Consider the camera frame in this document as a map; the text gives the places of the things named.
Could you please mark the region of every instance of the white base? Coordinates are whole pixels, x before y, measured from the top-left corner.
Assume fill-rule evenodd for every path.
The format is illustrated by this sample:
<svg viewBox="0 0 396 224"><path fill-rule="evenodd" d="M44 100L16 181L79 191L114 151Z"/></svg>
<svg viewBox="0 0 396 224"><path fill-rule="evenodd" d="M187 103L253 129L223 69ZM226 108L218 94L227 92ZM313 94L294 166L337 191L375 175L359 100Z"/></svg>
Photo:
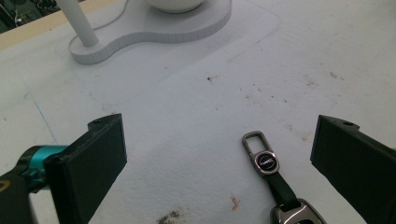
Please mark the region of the white base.
<svg viewBox="0 0 396 224"><path fill-rule="evenodd" d="M119 49L139 42L184 43L213 35L230 19L231 0L206 0L182 14L162 12L144 0L129 0L113 22L95 30L99 43L86 48L76 36L69 49L78 63L100 63Z"/></svg>

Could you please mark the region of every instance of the white table surface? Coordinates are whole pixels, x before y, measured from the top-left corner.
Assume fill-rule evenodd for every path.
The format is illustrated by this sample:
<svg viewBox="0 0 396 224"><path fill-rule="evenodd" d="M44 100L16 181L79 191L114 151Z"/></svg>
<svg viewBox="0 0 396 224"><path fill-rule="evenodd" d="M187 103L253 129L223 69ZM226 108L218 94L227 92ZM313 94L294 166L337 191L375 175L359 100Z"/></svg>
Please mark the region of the white table surface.
<svg viewBox="0 0 396 224"><path fill-rule="evenodd" d="M364 223L309 156L319 114L396 146L395 1L234 0L208 38L140 43L89 66L68 52L74 35L66 24L0 51L1 174L27 148L68 145L122 113L128 163L91 223L172 211L175 224L269 223L275 203L241 145L259 130L298 197L330 224ZM39 223L57 222L48 191L32 201Z"/></svg>

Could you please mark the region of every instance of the white pole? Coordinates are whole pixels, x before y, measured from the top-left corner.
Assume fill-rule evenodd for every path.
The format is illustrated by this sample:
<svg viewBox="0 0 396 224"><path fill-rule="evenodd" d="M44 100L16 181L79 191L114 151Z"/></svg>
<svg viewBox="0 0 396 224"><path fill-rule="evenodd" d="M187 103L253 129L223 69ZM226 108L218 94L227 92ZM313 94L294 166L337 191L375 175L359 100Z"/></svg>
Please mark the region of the white pole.
<svg viewBox="0 0 396 224"><path fill-rule="evenodd" d="M85 47L92 47L99 42L77 0L56 0L56 2Z"/></svg>

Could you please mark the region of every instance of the keychain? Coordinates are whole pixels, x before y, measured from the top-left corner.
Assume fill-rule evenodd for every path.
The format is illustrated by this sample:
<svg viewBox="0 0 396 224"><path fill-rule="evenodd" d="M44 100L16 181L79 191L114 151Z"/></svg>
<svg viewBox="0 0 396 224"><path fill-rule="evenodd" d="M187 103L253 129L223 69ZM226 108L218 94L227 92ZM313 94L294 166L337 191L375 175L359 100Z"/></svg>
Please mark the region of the keychain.
<svg viewBox="0 0 396 224"><path fill-rule="evenodd" d="M258 137L265 150L253 153L248 139ZM247 133L242 144L256 172L268 181L277 206L271 210L271 224L326 224L317 210L304 199L298 199L288 183L280 175L279 161L262 132Z"/></svg>

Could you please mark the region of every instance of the white bowl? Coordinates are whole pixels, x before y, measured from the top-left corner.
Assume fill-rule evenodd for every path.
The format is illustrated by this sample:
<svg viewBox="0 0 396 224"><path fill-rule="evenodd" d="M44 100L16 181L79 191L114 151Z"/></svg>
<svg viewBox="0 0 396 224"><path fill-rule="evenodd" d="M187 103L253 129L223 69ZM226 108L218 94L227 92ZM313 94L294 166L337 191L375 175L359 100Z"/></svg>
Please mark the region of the white bowl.
<svg viewBox="0 0 396 224"><path fill-rule="evenodd" d="M150 5L169 13L182 13L195 9L205 0L147 0Z"/></svg>

